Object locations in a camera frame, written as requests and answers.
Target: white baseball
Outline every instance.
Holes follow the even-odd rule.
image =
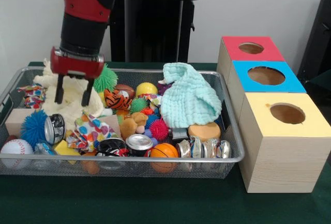
[[[2,154],[33,154],[32,146],[25,140],[16,139],[10,140],[2,147],[0,153]],[[2,158],[2,163],[8,168],[13,170],[20,170],[26,167],[30,159],[8,159]]]

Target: tiger plush toy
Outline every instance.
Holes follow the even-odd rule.
[[[109,89],[105,89],[103,93],[107,107],[111,109],[130,109],[132,99],[129,99],[129,97],[124,97],[123,95],[119,94],[119,90],[114,89],[113,92],[110,92]]]

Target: metal mesh basket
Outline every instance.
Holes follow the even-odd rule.
[[[16,88],[30,85],[36,75],[42,75],[43,67],[25,67],[19,70],[0,96],[2,104],[0,114],[0,147],[9,136],[5,120],[13,108],[23,108],[23,92]],[[118,83],[133,88],[142,82],[157,84],[163,79],[161,70],[114,69]],[[82,157],[82,156],[47,156],[47,155],[14,155],[0,154],[0,174],[10,175],[51,175],[51,176],[90,176],[82,169],[82,160],[93,160],[99,164],[100,171],[96,176],[116,177],[187,177],[187,178],[225,178],[234,163],[242,160],[244,149],[235,121],[228,90],[223,77],[211,71],[200,72],[204,79],[215,89],[222,101],[222,139],[231,145],[231,158],[145,158],[145,157]],[[4,162],[11,159],[24,159],[24,168],[9,169]],[[160,173],[155,167],[165,168]]]

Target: stacked wooden boxes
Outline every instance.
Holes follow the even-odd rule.
[[[269,37],[223,37],[217,70],[245,146],[247,192],[312,192],[331,127]]]

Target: light blue knitted cloth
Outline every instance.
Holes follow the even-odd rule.
[[[169,63],[163,67],[167,89],[161,100],[161,114],[171,128],[213,122],[221,113],[221,101],[215,90],[191,65]]]

